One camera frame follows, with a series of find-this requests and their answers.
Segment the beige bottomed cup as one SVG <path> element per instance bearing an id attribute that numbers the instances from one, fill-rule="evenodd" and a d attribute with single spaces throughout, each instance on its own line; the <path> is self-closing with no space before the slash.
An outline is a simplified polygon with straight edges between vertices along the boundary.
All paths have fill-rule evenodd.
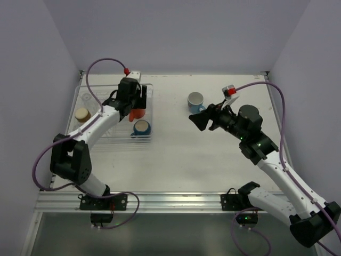
<path id="1" fill-rule="evenodd" d="M 91 113 L 87 108 L 78 108 L 74 114 L 75 119 L 80 123 L 85 123 L 91 118 Z"/>

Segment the light blue floral mug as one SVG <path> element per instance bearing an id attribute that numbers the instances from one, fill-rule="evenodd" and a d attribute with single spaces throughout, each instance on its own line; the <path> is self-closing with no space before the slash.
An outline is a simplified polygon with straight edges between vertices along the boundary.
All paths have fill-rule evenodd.
<path id="1" fill-rule="evenodd" d="M 191 92 L 187 98 L 188 109 L 192 114 L 200 113 L 205 110 L 206 107 L 203 106 L 204 97 L 199 92 Z"/>

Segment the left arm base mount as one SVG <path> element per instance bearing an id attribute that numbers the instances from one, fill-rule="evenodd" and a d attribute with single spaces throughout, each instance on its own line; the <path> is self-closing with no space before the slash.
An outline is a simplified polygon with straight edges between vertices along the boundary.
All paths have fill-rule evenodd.
<path id="1" fill-rule="evenodd" d="M 78 199 L 80 199 L 80 210 L 91 211 L 91 224 L 95 227 L 102 228 L 113 220 L 115 211 L 126 210 L 128 195 L 123 194 L 107 199 L 97 199 L 79 194 Z"/>

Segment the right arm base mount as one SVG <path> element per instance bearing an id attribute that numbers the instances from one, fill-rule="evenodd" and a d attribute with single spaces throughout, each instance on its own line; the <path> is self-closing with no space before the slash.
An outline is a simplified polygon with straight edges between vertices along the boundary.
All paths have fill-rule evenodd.
<path id="1" fill-rule="evenodd" d="M 259 187 L 259 184 L 251 181 L 238 190 L 230 188 L 226 193 L 220 194 L 222 211 L 240 212 L 244 209 L 254 208 L 248 199 L 248 195 Z M 258 211 L 252 210 L 251 213 L 241 213 L 237 216 L 236 222 L 242 226 L 254 227 L 258 223 Z"/>

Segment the dark blue squat mug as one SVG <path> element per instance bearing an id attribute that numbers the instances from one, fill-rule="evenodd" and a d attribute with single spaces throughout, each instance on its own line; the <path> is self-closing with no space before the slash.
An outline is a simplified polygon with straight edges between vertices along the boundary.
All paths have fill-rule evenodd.
<path id="1" fill-rule="evenodd" d="M 139 120 L 133 126 L 133 133 L 131 133 L 132 137 L 139 136 L 149 136 L 151 134 L 152 128 L 149 122 L 146 120 Z"/>

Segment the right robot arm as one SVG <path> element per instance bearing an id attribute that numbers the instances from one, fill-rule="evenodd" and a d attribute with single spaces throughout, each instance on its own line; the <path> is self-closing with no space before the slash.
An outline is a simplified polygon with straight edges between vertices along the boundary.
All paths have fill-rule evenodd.
<path id="1" fill-rule="evenodd" d="M 243 105 L 237 114 L 230 107 L 211 104 L 189 116 L 203 131 L 222 128 L 240 140 L 242 154 L 264 171 L 288 198 L 284 201 L 250 182 L 238 192 L 247 202 L 281 220 L 304 247 L 312 247 L 336 227 L 340 206 L 315 193 L 281 156 L 277 145 L 262 132 L 263 119 L 256 107 Z"/>

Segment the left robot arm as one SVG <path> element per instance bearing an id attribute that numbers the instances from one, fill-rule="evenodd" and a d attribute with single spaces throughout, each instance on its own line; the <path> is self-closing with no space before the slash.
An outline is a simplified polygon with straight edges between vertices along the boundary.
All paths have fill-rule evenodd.
<path id="1" fill-rule="evenodd" d="M 140 84 L 141 74 L 131 72 L 103 102 L 88 121 L 68 135 L 57 135 L 52 148 L 50 171 L 74 183 L 82 193 L 95 198 L 107 197 L 108 186 L 92 174 L 90 150 L 113 126 L 133 109 L 147 106 L 147 86 Z"/>

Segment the orange mug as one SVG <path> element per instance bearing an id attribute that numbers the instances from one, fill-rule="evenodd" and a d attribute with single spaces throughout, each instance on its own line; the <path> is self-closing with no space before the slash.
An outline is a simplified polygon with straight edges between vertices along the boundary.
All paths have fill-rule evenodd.
<path id="1" fill-rule="evenodd" d="M 129 117 L 128 117 L 128 120 L 129 122 L 133 122 L 135 119 L 141 119 L 142 117 L 144 117 L 145 115 L 145 109 L 132 109 L 130 114 L 129 114 Z"/>

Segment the aluminium mounting rail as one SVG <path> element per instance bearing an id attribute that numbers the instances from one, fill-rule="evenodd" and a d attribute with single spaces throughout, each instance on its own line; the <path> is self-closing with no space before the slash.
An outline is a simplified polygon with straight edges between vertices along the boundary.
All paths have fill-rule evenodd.
<path id="1" fill-rule="evenodd" d="M 138 213 L 224 213 L 221 192 L 136 192 L 140 206 Z M 79 191 L 42 191 L 34 206 L 40 213 L 81 212 Z"/>

